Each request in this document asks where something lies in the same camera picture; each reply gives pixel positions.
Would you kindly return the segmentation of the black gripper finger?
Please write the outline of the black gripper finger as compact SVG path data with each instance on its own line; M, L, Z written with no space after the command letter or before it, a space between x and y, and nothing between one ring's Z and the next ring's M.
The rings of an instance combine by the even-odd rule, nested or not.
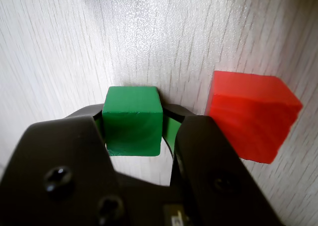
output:
M31 125L0 182L3 226L171 226L172 190L120 173L99 132L102 105Z
M194 198L201 226L280 226L264 197L216 122L177 104L163 113L180 124L175 156Z

